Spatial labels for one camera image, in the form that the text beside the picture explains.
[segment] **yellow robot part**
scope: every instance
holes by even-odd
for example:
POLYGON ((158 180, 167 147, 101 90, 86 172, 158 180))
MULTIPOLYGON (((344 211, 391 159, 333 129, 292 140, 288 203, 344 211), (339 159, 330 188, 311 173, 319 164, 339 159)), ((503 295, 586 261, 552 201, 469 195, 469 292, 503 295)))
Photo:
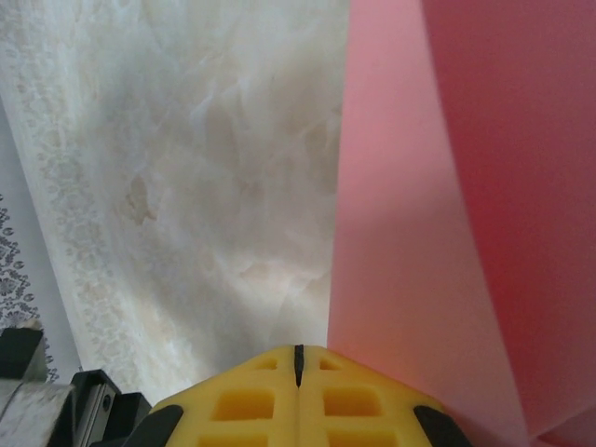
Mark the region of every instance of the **yellow robot part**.
POLYGON ((316 346, 268 351, 152 413, 176 406, 183 413, 166 447, 470 445, 436 400, 316 346))

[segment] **black patterned fabric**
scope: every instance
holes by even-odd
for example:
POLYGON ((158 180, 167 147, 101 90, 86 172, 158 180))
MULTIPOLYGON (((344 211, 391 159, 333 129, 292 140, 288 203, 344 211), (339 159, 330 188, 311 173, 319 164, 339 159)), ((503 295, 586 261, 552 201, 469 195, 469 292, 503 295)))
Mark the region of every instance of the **black patterned fabric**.
MULTIPOLYGON (((17 327, 30 319, 41 320, 35 297, 28 292, 31 282, 29 276, 22 273, 25 264, 19 259, 16 230, 10 226, 10 215, 3 202, 0 194, 0 330, 17 327)), ((47 338, 45 343, 47 380, 55 382, 60 375, 52 365, 54 358, 48 354, 47 338)))

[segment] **red fabric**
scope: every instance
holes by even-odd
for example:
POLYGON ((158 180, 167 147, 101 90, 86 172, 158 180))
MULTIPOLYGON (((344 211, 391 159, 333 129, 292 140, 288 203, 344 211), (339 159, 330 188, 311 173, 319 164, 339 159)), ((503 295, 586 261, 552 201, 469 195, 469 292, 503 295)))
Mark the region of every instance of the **red fabric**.
POLYGON ((478 445, 596 404, 595 86, 592 1, 352 2, 329 346, 478 445))

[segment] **pink fabric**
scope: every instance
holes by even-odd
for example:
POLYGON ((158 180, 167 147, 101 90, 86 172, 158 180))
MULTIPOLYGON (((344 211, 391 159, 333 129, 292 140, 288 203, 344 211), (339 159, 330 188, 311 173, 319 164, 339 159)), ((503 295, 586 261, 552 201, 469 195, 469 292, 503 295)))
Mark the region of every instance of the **pink fabric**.
POLYGON ((352 1, 329 346, 479 446, 596 445, 595 10, 352 1))

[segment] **black edge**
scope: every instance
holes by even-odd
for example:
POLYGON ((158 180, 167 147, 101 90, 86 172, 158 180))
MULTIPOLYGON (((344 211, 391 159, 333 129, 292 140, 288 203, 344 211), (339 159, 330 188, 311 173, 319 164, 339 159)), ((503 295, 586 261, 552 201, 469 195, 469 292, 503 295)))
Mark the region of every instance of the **black edge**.
POLYGON ((75 444, 75 393, 71 391, 64 402, 47 447, 64 447, 75 444))
POLYGON ((117 394, 103 431, 103 441, 125 439, 150 410, 151 405, 141 393, 117 394))
POLYGON ((134 429, 123 447, 166 447, 183 413, 180 405, 169 405, 149 414, 134 429))
POLYGON ((126 441, 126 438, 120 438, 118 440, 100 440, 99 442, 93 442, 89 447, 123 447, 126 441))
POLYGON ((94 386, 108 385, 115 390, 116 395, 120 394, 118 387, 112 382, 112 379, 103 370, 93 370, 85 372, 77 372, 71 380, 71 385, 74 386, 74 429, 78 430, 85 411, 89 393, 94 386))
POLYGON ((302 373, 305 370, 305 346, 296 345, 294 347, 294 374, 296 375, 296 386, 302 384, 302 373))
POLYGON ((30 365, 42 362, 43 374, 35 379, 46 380, 44 333, 34 329, 6 328, 0 335, 0 377, 24 380, 30 365))
POLYGON ((426 405, 418 405, 413 412, 432 447, 473 447, 448 414, 426 405))

